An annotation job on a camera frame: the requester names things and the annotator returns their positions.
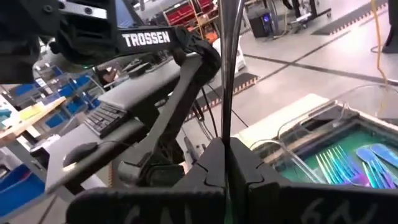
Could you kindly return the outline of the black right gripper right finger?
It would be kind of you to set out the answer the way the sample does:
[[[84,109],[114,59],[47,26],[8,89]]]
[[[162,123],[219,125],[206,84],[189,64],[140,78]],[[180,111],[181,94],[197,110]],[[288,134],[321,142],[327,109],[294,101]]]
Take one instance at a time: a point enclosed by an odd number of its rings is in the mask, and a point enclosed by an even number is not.
[[[292,182],[237,138],[231,203],[240,224],[398,224],[398,190]]]

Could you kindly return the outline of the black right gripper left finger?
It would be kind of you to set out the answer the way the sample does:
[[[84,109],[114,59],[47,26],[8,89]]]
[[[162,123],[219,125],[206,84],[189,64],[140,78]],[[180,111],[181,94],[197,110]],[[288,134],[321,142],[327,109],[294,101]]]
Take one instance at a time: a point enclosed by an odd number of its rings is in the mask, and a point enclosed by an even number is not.
[[[173,187],[86,190],[68,206],[66,224],[223,224],[225,203],[224,144],[216,138]]]

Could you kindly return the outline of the iridescent spoons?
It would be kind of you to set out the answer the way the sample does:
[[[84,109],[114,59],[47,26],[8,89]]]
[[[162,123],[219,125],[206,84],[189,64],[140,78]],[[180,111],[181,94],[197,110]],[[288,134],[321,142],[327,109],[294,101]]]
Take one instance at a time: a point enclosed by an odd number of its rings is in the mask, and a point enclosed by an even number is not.
[[[387,167],[386,165],[375,155],[375,153],[370,150],[368,147],[360,147],[356,151],[356,155],[362,160],[362,162],[370,162],[377,161],[380,163],[381,167],[391,175],[393,182],[398,188],[398,177],[396,177]]]

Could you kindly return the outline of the dark metal fork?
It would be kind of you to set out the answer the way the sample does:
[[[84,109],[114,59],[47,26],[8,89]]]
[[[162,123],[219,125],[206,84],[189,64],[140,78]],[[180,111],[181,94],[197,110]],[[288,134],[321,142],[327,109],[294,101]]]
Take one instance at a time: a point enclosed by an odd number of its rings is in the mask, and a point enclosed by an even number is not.
[[[221,29],[221,82],[223,87],[221,139],[225,148],[229,147],[231,137],[233,83],[243,8],[244,0],[218,1]]]

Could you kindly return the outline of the clear plastic bin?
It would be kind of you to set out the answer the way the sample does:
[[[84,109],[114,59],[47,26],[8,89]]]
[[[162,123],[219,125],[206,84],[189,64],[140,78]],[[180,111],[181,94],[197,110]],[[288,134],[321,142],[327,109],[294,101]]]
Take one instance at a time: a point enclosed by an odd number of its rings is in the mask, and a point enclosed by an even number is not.
[[[260,139],[249,146],[250,150],[263,156],[265,163],[275,167],[279,162],[292,162],[295,164],[312,182],[325,184],[326,182],[316,175],[306,163],[299,158],[293,151],[289,150],[282,142],[275,139]]]
[[[273,168],[294,182],[398,189],[398,88],[349,90],[283,124]]]

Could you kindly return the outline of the green felt table mat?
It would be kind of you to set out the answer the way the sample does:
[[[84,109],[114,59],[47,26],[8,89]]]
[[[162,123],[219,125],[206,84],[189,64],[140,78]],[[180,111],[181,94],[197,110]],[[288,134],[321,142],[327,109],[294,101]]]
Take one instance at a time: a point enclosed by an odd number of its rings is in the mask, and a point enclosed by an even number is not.
[[[398,142],[357,129],[309,144],[297,151],[308,170],[290,159],[275,165],[293,182],[398,189]]]

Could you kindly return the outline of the black keyboard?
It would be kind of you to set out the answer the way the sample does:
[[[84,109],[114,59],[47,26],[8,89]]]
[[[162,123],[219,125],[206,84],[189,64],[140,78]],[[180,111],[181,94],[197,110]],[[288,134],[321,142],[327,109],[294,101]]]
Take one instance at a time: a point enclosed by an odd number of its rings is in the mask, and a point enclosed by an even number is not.
[[[127,111],[102,103],[88,114],[84,124],[100,139],[103,139],[118,129],[128,117]]]

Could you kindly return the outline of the blue storage bin rack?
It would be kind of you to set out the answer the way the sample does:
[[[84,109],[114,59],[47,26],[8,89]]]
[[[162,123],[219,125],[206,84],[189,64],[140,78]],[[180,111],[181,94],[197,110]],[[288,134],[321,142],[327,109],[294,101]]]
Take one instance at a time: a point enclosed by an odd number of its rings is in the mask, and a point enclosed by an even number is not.
[[[45,119],[51,128],[73,118],[80,112],[96,108],[99,95],[104,93],[99,79],[89,69],[82,73],[66,73],[56,66],[36,68],[34,83],[0,85],[0,94],[18,111],[38,102],[46,103],[60,97],[66,100]]]

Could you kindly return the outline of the white box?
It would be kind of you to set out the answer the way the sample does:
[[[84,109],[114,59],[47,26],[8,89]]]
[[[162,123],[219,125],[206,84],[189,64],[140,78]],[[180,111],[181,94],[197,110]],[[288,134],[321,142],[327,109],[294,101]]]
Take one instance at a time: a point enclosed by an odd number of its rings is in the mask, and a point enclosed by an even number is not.
[[[235,73],[238,73],[240,69],[244,68],[246,66],[246,62],[243,56],[242,48],[240,46],[240,39],[241,36],[239,36],[238,40],[238,48],[237,48],[237,54],[236,54],[236,63],[235,63]],[[220,38],[216,39],[213,41],[212,46],[217,50],[219,54],[221,54],[221,41]]]

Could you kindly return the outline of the wooden workbench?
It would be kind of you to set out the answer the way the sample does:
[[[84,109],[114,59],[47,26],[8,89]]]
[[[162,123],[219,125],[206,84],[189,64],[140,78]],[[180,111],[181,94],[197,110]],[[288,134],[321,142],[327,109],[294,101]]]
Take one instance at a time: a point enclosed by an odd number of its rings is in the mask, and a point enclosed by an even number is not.
[[[36,103],[5,119],[3,121],[5,127],[0,129],[0,147],[16,140],[24,131],[59,107],[65,100],[66,98],[63,96],[47,105]]]

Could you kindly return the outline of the black computer tower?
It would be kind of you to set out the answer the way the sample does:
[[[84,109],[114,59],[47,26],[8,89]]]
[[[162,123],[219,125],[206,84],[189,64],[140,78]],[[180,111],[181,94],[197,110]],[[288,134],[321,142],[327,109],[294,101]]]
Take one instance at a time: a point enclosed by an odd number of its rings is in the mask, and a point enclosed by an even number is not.
[[[255,38],[273,36],[271,13],[268,9],[251,8],[248,10],[248,19]]]

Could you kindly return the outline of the black hazard-striped floor mat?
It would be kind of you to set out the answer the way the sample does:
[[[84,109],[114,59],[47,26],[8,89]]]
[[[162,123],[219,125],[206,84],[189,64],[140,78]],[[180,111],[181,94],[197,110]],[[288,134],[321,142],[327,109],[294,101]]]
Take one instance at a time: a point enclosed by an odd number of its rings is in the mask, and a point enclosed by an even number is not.
[[[361,26],[373,19],[372,3],[368,2],[347,15],[314,31],[312,35],[335,35],[350,27]]]

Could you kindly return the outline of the red storage bin shelf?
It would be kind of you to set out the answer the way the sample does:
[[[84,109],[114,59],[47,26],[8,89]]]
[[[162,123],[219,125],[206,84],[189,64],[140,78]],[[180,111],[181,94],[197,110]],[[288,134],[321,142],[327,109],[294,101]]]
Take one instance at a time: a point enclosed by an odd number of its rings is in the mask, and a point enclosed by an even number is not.
[[[182,0],[163,15],[170,26],[184,26],[213,43],[219,38],[217,0]]]

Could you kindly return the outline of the black stand base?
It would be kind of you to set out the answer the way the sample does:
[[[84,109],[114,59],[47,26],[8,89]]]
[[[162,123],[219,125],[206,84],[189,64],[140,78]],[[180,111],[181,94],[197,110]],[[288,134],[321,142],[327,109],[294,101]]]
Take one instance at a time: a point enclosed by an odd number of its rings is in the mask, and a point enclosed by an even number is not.
[[[295,20],[288,22],[288,25],[305,25],[323,15],[331,17],[330,7],[318,12],[320,0],[281,0],[281,2],[288,10],[293,11],[295,16]]]

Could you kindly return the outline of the black pole base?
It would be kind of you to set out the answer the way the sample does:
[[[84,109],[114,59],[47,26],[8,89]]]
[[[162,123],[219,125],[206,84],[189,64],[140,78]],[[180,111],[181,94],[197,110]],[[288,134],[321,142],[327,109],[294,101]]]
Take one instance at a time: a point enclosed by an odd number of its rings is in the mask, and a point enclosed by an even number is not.
[[[398,54],[398,0],[388,0],[390,31],[382,48],[385,54]]]

